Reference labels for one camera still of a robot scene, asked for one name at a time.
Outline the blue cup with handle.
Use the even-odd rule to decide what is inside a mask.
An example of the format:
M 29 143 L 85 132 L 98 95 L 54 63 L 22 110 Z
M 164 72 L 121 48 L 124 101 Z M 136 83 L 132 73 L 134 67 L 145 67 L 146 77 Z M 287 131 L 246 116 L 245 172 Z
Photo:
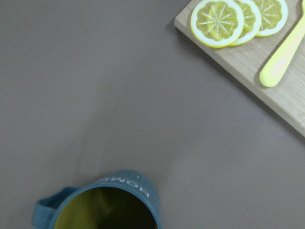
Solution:
M 110 172 L 84 187 L 64 187 L 36 202 L 36 229 L 160 229 L 159 196 L 133 170 Z

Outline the bamboo cutting board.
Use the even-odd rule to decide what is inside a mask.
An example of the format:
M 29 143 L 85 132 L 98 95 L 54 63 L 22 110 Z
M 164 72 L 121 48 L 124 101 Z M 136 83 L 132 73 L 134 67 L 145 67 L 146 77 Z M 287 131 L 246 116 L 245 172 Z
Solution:
M 200 43 L 190 28 L 191 14 L 197 0 L 190 1 L 175 17 L 174 25 L 204 53 L 222 66 L 229 74 L 249 89 L 255 96 L 274 110 L 301 135 L 305 134 L 305 42 L 297 48 L 284 76 L 274 87 L 264 87 L 259 73 L 264 64 L 288 36 L 302 16 L 300 0 L 286 1 L 288 19 L 276 34 L 254 38 L 246 44 L 220 49 L 209 48 Z

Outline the yellow plastic knife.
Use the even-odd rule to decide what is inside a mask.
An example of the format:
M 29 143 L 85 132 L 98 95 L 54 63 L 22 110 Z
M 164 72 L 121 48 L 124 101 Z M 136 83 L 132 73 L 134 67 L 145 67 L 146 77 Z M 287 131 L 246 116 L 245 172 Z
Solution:
M 276 86 L 285 74 L 299 44 L 305 36 L 305 2 L 302 1 L 302 16 L 286 39 L 266 62 L 259 73 L 259 81 L 265 87 Z

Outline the lemon slice middle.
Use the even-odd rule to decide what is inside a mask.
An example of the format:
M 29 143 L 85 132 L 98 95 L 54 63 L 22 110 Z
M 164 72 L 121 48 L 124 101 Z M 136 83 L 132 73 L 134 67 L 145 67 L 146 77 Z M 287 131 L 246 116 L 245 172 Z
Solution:
M 252 0 L 235 0 L 244 16 L 243 30 L 237 40 L 230 46 L 238 46 L 249 42 L 259 32 L 262 19 L 258 6 Z

